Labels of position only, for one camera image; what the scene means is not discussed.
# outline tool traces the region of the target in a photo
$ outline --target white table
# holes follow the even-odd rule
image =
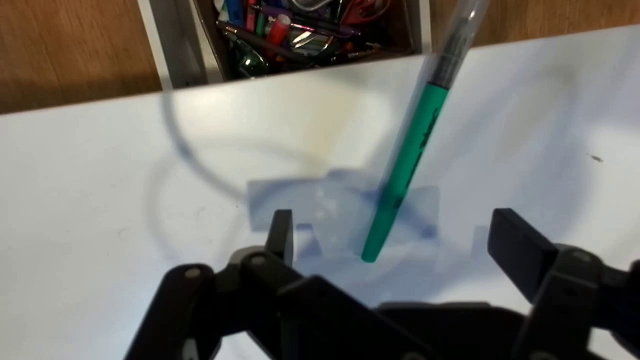
[[[366,304],[526,309],[483,249],[497,205],[612,265],[640,258],[640,27],[618,27],[473,49],[412,183],[407,205],[429,229],[400,219],[380,259],[361,264],[349,237],[367,222],[359,193],[380,183],[419,64],[1,116],[1,358],[121,358],[161,273],[194,259],[220,270],[264,242],[271,205],[316,226],[320,246],[300,232],[296,265]],[[176,153],[166,116],[213,186]],[[277,193],[255,197],[260,186]],[[220,356],[257,353],[238,341]],[[626,358],[607,336],[594,348]]]

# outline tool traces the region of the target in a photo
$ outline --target wooden wall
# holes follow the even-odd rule
[[[454,0],[432,0],[434,37]],[[640,24],[640,0],[494,0],[476,43]],[[0,0],[0,111],[158,90],[136,0]]]
[[[0,0],[0,111],[158,87],[136,0]]]

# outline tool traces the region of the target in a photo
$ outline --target green marker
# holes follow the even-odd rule
[[[376,262],[392,226],[413,171],[419,164],[422,149],[437,121],[440,110],[445,101],[448,90],[459,69],[459,64],[471,46],[477,27],[483,19],[490,0],[459,0],[449,19],[442,52],[436,56],[436,66],[429,80],[422,87],[418,105],[404,134],[392,171],[382,187],[376,218],[367,229],[361,249],[363,262]]]

